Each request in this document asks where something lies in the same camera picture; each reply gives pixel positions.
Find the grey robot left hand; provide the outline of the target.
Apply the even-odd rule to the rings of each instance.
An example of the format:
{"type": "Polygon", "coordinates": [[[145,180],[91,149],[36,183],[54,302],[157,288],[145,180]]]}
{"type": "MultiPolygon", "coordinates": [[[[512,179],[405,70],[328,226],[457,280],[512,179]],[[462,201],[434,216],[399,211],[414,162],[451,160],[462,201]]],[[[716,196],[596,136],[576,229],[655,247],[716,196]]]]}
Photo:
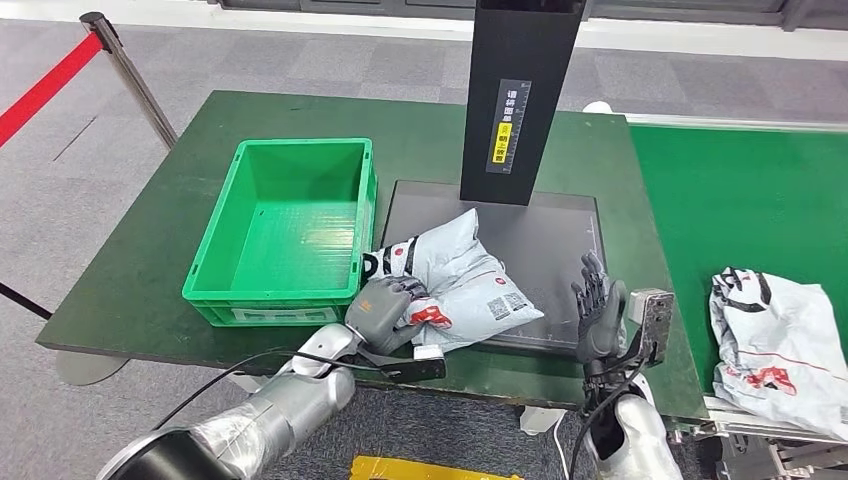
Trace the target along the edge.
{"type": "Polygon", "coordinates": [[[413,277],[371,279],[347,310],[345,324],[367,344],[370,352],[388,356],[410,342],[423,328],[397,326],[413,300],[427,295],[424,285],[413,277]]]}

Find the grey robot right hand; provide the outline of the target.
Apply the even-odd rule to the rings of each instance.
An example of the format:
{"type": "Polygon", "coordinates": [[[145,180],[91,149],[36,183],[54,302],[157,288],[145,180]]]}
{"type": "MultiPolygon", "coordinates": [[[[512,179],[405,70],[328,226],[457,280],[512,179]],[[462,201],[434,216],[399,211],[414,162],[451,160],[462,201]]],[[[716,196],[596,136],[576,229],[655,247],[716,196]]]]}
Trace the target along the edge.
{"type": "Polygon", "coordinates": [[[583,254],[581,262],[583,286],[571,284],[578,314],[575,355],[580,363],[588,364],[621,355],[627,290],[622,280],[609,280],[594,252],[583,254]]]}

